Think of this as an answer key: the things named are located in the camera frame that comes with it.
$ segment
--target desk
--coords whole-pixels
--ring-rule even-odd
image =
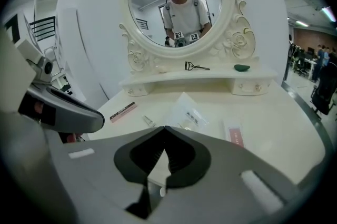
[[[241,122],[246,148],[283,172],[298,184],[307,173],[319,164],[325,150],[323,143],[309,118],[297,103],[274,81],[269,93],[259,96],[232,95],[223,83],[157,85],[147,96],[128,96],[121,91],[99,111],[105,117],[105,125],[89,134],[91,140],[124,135],[148,128],[142,116],[161,125],[170,108],[186,92],[209,121],[209,136],[224,139],[222,119],[235,116]],[[115,123],[109,117],[135,102],[138,107]],[[160,161],[148,177],[160,186],[165,185],[167,160]]]
[[[307,63],[310,63],[310,73],[309,73],[308,79],[311,80],[312,73],[313,73],[313,70],[314,70],[314,67],[315,67],[316,62],[311,61],[311,60],[309,60],[309,59],[304,59],[304,61],[306,61]]]

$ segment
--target person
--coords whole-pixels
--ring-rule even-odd
[[[293,39],[292,36],[289,34],[289,50],[288,50],[288,58],[287,58],[287,62],[286,62],[284,77],[283,77],[284,81],[286,81],[286,79],[288,78],[289,67],[291,65],[291,59],[292,59],[293,53],[295,51],[295,45],[294,45],[292,39]]]
[[[324,51],[324,59],[323,59],[323,66],[327,66],[328,65],[328,62],[329,62],[329,47],[326,47],[325,48],[325,51]]]
[[[210,29],[211,23],[201,0],[170,0],[163,9],[164,27],[167,35],[174,40],[175,32],[182,32],[186,44],[191,34],[202,38]]]
[[[317,61],[316,61],[316,65],[315,65],[315,68],[313,70],[313,73],[312,73],[312,77],[311,77],[311,81],[312,82],[317,82],[317,79],[319,77],[319,74],[320,74],[320,71],[321,71],[321,68],[322,68],[322,65],[323,65],[323,59],[324,59],[324,50],[325,49],[325,46],[323,45],[323,47],[319,44],[317,46],[318,48],[318,52],[317,52]]]
[[[165,39],[166,39],[166,40],[165,40],[165,47],[171,47],[171,46],[170,46],[170,42],[169,42],[170,37],[167,36]]]
[[[332,51],[331,53],[329,53],[329,57],[331,58],[332,55],[336,56],[336,49],[334,47],[332,47]]]

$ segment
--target ceiling light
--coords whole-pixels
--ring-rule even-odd
[[[309,26],[308,24],[305,24],[305,23],[300,22],[300,21],[296,21],[296,23],[297,23],[297,24],[300,24],[300,25],[302,25],[302,26],[304,26],[304,27],[308,27],[308,26]]]
[[[335,22],[336,18],[333,16],[333,13],[330,9],[330,7],[325,7],[322,9],[322,11],[326,14],[326,16],[330,19],[330,21]]]

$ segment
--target office chair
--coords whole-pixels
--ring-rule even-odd
[[[328,115],[335,102],[331,106],[331,97],[337,89],[337,58],[335,56],[330,57],[327,66],[323,67],[320,74],[320,84],[314,86],[314,90],[311,94],[312,104],[316,107],[314,112],[318,111]]]
[[[304,50],[299,50],[296,51],[298,52],[297,57],[298,60],[296,62],[296,70],[294,71],[294,73],[298,73],[299,76],[303,75],[303,76],[309,76],[309,73],[306,71],[306,66],[305,66],[305,53]]]

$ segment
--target vanity shelf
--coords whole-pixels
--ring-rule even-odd
[[[148,95],[154,88],[155,83],[181,80],[200,79],[226,79],[227,84],[235,95],[261,95],[267,93],[267,89],[272,79],[277,77],[277,73],[266,66],[253,66],[245,72],[238,72],[234,69],[234,64],[223,69],[191,71],[182,70],[146,76],[133,76],[122,82],[120,86],[131,96]]]

